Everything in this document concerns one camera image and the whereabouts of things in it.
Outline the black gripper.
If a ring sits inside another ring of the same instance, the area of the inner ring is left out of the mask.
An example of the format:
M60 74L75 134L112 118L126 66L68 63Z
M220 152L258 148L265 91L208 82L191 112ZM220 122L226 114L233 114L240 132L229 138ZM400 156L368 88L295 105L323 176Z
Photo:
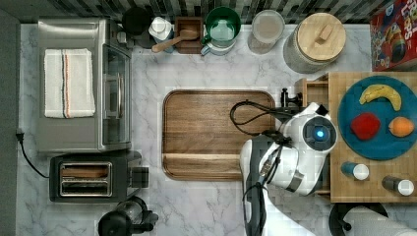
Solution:
M283 88L280 94L280 104L282 107L288 107L290 103L301 107L303 105L303 93L298 92L294 97L290 97L287 88Z

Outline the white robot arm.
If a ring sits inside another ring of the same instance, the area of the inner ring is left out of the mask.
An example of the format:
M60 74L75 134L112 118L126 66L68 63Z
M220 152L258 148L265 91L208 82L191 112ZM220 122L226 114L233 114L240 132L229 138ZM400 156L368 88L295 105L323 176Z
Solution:
M314 236L282 213L268 186L308 196L315 192L337 132L328 110L316 102L281 122L278 130L256 135L240 152L245 236Z

